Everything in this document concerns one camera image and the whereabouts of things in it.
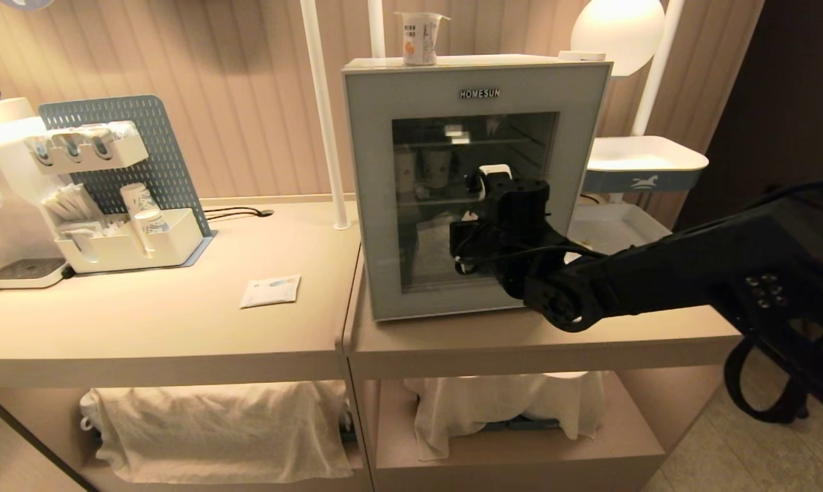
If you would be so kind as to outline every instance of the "pegboard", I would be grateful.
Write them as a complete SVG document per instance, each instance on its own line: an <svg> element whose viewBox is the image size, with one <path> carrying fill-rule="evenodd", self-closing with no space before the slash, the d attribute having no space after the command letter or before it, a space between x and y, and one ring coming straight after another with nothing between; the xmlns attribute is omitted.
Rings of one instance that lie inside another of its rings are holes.
<svg viewBox="0 0 823 492"><path fill-rule="evenodd" d="M49 130L99 122L135 122L149 158L123 169L72 172L74 183L83 183L105 214L125 214L120 187L143 183L159 208L192 208L204 237L212 236L201 209L193 180L180 153L165 106L157 96L50 102L38 109Z"/></svg>

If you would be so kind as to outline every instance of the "robotic arm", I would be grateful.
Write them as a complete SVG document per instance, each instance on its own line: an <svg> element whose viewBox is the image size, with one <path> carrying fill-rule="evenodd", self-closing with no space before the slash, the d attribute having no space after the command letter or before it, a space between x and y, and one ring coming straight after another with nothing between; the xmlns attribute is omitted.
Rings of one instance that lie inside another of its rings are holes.
<svg viewBox="0 0 823 492"><path fill-rule="evenodd" d="M479 171L477 220L451 225L457 271L489 270L512 298L568 332L611 316L711 305L743 335L725 368L746 413L789 423L823 402L823 182L771 195L738 215L614 255L590 251L546 222L548 183ZM566 262L567 253L580 255ZM753 346L790 376L773 408L748 405L739 373Z"/></svg>

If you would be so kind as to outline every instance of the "white cloth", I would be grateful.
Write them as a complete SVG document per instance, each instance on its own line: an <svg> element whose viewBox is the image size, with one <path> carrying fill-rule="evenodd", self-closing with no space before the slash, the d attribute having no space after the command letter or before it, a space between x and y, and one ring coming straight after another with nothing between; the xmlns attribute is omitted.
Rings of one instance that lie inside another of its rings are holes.
<svg viewBox="0 0 823 492"><path fill-rule="evenodd" d="M420 396L414 427L421 461L447 458L449 438L520 414L556 418L570 439L594 438L605 411L598 372L431 377L406 379L405 386Z"/></svg>
<svg viewBox="0 0 823 492"><path fill-rule="evenodd" d="M98 388L88 396L102 431L96 458L127 482L287 483L352 474L339 439L342 381Z"/></svg>

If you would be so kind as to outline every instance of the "white pole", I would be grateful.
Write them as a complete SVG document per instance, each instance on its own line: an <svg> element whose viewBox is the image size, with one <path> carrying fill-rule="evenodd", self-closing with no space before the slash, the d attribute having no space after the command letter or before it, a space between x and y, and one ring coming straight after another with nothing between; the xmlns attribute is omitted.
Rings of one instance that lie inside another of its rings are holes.
<svg viewBox="0 0 823 492"><path fill-rule="evenodd" d="M383 0L368 0L368 37L372 42L372 58L386 58Z"/></svg>
<svg viewBox="0 0 823 492"><path fill-rule="evenodd" d="M679 27L683 8L684 0L669 0L663 37L660 38L660 44L657 46L657 51L654 52L654 59L651 60L651 70L648 71L645 90L642 91L642 99L639 100L639 110L636 111L636 119L632 122L630 135L633 137L644 135L645 129L648 128L648 120L651 119L654 101L657 99L658 90L660 90L660 81L663 80L663 72L667 68L669 52L673 48L675 31Z"/></svg>
<svg viewBox="0 0 823 492"><path fill-rule="evenodd" d="M326 168L329 170L329 187L333 190L335 204L335 228L345 230L351 227L348 210L345 209L345 190L341 185L339 168L339 148L335 144L333 110L329 106L329 87L326 86L326 65L323 62L323 44L320 43L320 23L317 20L317 4L314 0L301 0L302 22L305 24L305 41L308 43L308 60L314 78L314 96L317 98L317 112L320 115L320 132L326 150Z"/></svg>

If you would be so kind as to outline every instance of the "white packet on counter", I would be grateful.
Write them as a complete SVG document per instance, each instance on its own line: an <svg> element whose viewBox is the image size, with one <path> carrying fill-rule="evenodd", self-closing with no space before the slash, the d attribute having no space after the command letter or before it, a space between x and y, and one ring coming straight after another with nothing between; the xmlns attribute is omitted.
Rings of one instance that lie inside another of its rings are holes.
<svg viewBox="0 0 823 492"><path fill-rule="evenodd" d="M264 278L263 280L251 280L248 288L242 296L240 308L254 308L258 305L280 304L282 302L295 302L296 291L299 288L301 275L290 275L287 277Z"/></svg>

